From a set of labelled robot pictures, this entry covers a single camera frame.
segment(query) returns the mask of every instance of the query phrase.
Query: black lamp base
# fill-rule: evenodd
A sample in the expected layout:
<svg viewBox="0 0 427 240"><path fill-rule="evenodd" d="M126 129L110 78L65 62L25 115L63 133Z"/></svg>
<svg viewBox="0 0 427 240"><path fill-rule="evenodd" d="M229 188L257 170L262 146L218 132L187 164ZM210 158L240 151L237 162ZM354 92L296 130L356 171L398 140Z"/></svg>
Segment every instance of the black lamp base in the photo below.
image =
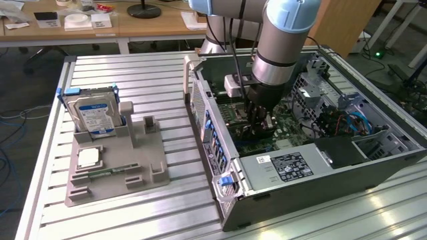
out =
<svg viewBox="0 0 427 240"><path fill-rule="evenodd" d="M149 4L145 4L145 9L142 9L142 5L135 4L126 8L126 13L138 19L153 19L159 16L161 9Z"/></svg>

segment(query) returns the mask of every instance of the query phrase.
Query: table leg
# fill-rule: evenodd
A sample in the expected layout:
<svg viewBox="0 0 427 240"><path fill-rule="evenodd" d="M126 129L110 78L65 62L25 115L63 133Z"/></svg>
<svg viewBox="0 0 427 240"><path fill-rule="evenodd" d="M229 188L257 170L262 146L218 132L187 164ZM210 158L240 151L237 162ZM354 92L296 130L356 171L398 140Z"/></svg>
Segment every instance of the table leg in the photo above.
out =
<svg viewBox="0 0 427 240"><path fill-rule="evenodd" d="M417 55L414 56L413 60L406 66L409 68L416 68L416 66L420 64L424 58L427 58L427 44L422 47L422 49L418 51Z"/></svg>
<svg viewBox="0 0 427 240"><path fill-rule="evenodd" d="M129 54L127 43L129 43L129 38L121 37L121 38L117 39L119 54Z"/></svg>
<svg viewBox="0 0 427 240"><path fill-rule="evenodd" d="M405 30L405 28L408 27L409 23L412 22L416 14L418 13L418 11L421 10L421 6L414 7L414 9L410 11L410 13L406 15L404 22L401 23L400 27L397 28L397 30L394 31L389 41L386 42L385 48L390 48L392 45L394 44L396 40L398 39L402 31Z"/></svg>
<svg viewBox="0 0 427 240"><path fill-rule="evenodd" d="M389 10L389 12L388 12L384 20L381 21L381 23L380 23L380 25L378 25L378 27L377 27L377 30L376 30L374 33L373 33L373 36L370 37L370 39L369 39L369 41L368 41L368 43L366 43L368 48L372 48L376 40L378 39L378 37L380 37L380 35L381 35L381 33L382 33L386 25L388 25L388 23L390 22L393 16L396 15L396 12L397 12L401 4L402 4L402 1L401 1L401 0L397 0L396 3L393 4L392 9Z"/></svg>

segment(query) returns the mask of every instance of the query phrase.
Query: hard drive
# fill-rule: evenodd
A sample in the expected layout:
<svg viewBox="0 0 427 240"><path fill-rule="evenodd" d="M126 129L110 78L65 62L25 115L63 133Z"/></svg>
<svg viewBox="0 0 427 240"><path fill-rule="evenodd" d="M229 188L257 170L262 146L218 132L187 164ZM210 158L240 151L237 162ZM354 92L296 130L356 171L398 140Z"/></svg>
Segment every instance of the hard drive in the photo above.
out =
<svg viewBox="0 0 427 240"><path fill-rule="evenodd" d="M118 113L118 88L67 88L61 101L67 109L77 132L89 132L93 139L114 136L114 127L122 126Z"/></svg>

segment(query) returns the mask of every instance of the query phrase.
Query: red object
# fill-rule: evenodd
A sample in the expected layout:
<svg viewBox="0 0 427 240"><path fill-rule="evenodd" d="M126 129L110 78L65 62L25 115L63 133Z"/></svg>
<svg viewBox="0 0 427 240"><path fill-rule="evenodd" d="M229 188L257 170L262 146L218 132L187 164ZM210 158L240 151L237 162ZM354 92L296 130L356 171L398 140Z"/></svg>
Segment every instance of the red object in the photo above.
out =
<svg viewBox="0 0 427 240"><path fill-rule="evenodd" d="M109 6L109 5L102 5L102 4L95 4L95 9L105 12L105 13L109 13L111 10L114 10L114 7L113 6Z"/></svg>

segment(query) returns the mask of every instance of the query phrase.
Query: sticker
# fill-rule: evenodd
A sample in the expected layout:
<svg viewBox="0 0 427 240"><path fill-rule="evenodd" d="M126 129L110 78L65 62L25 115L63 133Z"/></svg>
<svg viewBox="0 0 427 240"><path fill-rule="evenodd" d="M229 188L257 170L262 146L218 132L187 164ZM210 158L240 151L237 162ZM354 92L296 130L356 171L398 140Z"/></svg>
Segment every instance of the sticker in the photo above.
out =
<svg viewBox="0 0 427 240"><path fill-rule="evenodd" d="M282 182L289 182L313 175L313 172L298 152L272 157L270 162Z"/></svg>
<svg viewBox="0 0 427 240"><path fill-rule="evenodd" d="M106 115L107 105L93 104L78 107L86 130L91 134L105 134L114 130L111 117Z"/></svg>
<svg viewBox="0 0 427 240"><path fill-rule="evenodd" d="M114 37L114 33L97 33L94 34L95 37Z"/></svg>
<svg viewBox="0 0 427 240"><path fill-rule="evenodd" d="M262 164L262 163L266 163L266 162L270 162L270 161L272 161L272 160L269 159L269 155L257 156L257 157L256 157L256 160L257 160L257 163L258 163L258 164Z"/></svg>
<svg viewBox="0 0 427 240"><path fill-rule="evenodd" d="M23 22L23 23L17 23L17 24L5 24L3 26L6 27L6 29L19 29L22 27L27 27L29 24L26 22Z"/></svg>

